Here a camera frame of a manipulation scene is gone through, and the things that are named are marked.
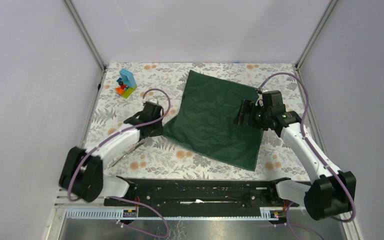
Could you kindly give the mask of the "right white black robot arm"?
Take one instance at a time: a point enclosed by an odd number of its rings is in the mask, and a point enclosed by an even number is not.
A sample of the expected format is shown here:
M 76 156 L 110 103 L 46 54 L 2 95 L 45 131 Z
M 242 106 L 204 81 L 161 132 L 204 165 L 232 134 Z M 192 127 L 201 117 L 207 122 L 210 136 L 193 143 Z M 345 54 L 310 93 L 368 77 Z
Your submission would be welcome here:
M 354 202 L 356 177 L 351 171 L 342 171 L 317 146 L 305 129 L 304 120 L 295 111 L 287 111 L 280 91 L 258 91 L 257 101 L 244 99 L 233 120 L 257 130 L 272 130 L 291 148 L 306 170 L 310 185 L 287 177 L 272 180 L 267 201 L 273 206 L 285 200 L 304 207 L 314 220 L 335 218 L 351 213 L 356 215 Z

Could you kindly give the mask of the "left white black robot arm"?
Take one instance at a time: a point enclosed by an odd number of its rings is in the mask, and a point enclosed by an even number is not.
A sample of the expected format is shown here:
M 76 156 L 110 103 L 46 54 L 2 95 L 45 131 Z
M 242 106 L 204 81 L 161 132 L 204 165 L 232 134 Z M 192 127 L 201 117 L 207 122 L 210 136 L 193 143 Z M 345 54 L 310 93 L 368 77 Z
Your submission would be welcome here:
M 105 176 L 106 167 L 123 151 L 164 132 L 162 119 L 164 109 L 157 103 L 147 101 L 143 109 L 127 118 L 115 132 L 97 146 L 84 149 L 74 146 L 68 151 L 58 180 L 69 196 L 76 195 L 88 203 L 98 197 L 116 197 L 124 206 L 132 204 L 135 192 L 130 184 L 116 176 Z

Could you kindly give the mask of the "dark green cloth napkin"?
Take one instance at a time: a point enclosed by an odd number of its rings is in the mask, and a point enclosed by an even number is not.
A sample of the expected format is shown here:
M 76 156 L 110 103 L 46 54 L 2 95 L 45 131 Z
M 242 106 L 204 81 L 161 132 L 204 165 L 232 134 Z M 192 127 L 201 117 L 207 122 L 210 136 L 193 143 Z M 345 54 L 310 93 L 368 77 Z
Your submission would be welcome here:
M 235 125 L 243 100 L 256 100 L 256 90 L 244 84 L 190 70 L 175 117 L 163 135 L 205 157 L 254 171 L 263 132 Z

